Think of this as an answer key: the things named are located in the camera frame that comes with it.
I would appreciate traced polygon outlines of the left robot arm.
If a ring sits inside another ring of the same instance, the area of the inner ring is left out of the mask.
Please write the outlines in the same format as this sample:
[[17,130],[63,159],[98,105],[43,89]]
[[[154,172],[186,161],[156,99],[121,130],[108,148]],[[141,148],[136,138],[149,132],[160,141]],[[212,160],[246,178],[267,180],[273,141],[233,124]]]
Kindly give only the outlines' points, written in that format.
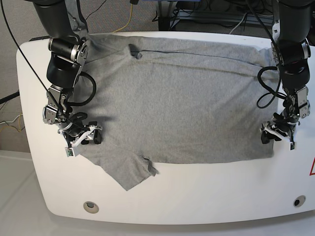
[[310,80],[308,59],[311,57],[307,36],[311,29],[313,0],[275,0],[274,21],[271,39],[275,66],[267,66],[257,74],[258,82],[272,96],[283,100],[284,110],[274,113],[271,121],[262,124],[263,144],[274,141],[288,141],[295,149],[296,128],[299,120],[310,114],[307,99]]

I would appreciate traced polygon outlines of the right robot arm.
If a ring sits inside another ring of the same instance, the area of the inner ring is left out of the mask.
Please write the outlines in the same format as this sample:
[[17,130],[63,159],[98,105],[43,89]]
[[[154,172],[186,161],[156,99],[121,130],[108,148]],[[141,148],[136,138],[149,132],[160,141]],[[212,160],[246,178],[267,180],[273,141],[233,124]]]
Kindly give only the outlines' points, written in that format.
[[[78,0],[34,0],[33,5],[50,37],[51,58],[46,77],[51,86],[47,90],[48,103],[43,109],[43,121],[58,127],[58,133],[66,142],[67,156],[77,156],[79,145],[101,143],[102,127],[96,121],[84,124],[88,115],[73,112],[73,107],[87,105],[96,94],[94,78],[82,70],[90,44],[88,25]],[[80,77],[92,83],[92,93],[83,102],[70,102]]]

